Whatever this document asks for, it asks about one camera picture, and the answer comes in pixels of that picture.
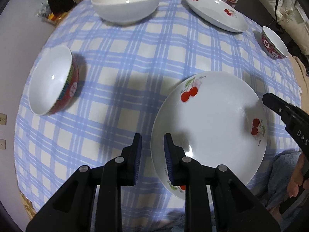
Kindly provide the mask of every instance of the electrical outlet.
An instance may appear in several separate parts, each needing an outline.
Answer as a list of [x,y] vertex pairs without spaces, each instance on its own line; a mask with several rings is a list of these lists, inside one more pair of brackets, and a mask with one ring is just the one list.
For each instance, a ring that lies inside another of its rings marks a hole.
[[0,113],[0,125],[7,125],[7,115]]
[[7,148],[5,139],[0,139],[0,149],[5,150]]

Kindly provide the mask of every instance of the round white plate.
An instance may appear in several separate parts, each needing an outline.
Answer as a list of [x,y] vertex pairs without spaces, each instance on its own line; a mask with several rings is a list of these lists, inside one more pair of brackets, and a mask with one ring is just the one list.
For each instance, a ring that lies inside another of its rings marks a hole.
[[186,0],[201,18],[230,32],[245,32],[248,24],[244,16],[222,0]]
[[174,144],[182,147],[186,156],[214,168],[225,164],[247,184],[265,153],[267,121],[258,96],[234,75],[204,72],[177,86],[157,114],[150,145],[162,184],[184,200],[185,191],[172,186],[167,176],[163,149],[166,133],[171,133]]

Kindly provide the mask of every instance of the table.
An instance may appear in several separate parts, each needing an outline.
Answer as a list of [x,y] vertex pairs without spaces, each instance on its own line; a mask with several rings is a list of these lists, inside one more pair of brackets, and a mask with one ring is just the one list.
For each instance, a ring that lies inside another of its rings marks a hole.
[[[35,61],[57,45],[77,58],[80,80],[70,106],[50,116],[33,115],[24,88],[14,141],[18,186],[38,211],[81,165],[97,167],[120,155],[135,132],[143,137],[140,175],[123,187],[124,231],[151,231],[175,220],[184,202],[157,178],[150,157],[156,114],[171,90],[202,71],[225,71],[242,78],[261,98],[272,92],[300,106],[289,59],[273,60],[263,51],[261,27],[246,18],[249,30],[234,34],[208,24],[183,0],[161,0],[157,11],[132,26],[101,20],[84,0],[53,32]],[[265,189],[273,157],[298,150],[284,124],[266,109],[268,145],[263,162],[247,185]]]

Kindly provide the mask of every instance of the red patterned bowl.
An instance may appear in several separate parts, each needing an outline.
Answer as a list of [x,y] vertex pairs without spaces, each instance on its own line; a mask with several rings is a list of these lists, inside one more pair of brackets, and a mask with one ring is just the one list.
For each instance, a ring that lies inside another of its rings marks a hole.
[[78,66],[70,49],[57,46],[38,62],[29,85],[29,106],[35,115],[62,110],[76,92]]
[[268,27],[263,27],[262,44],[268,54],[273,58],[287,58],[289,51],[281,38]]

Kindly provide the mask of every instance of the tablecloth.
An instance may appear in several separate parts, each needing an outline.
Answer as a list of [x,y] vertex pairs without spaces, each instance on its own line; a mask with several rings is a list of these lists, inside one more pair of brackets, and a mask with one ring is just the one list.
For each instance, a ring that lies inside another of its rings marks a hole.
[[[148,18],[131,26],[103,21],[84,0],[52,33],[38,60],[57,45],[68,46],[80,78],[66,110],[33,115],[26,82],[16,118],[14,154],[18,186],[38,211],[81,165],[104,165],[143,137],[140,174],[135,187],[122,188],[124,231],[168,226],[184,212],[184,202],[161,184],[150,157],[156,114],[176,85],[203,71],[225,71],[242,78],[261,98],[272,92],[300,106],[289,59],[273,60],[261,48],[261,27],[245,18],[249,30],[218,29],[192,12],[184,0],[161,0]],[[273,157],[298,150],[279,116],[265,109],[268,145],[262,164],[247,185],[253,193],[267,183]]]

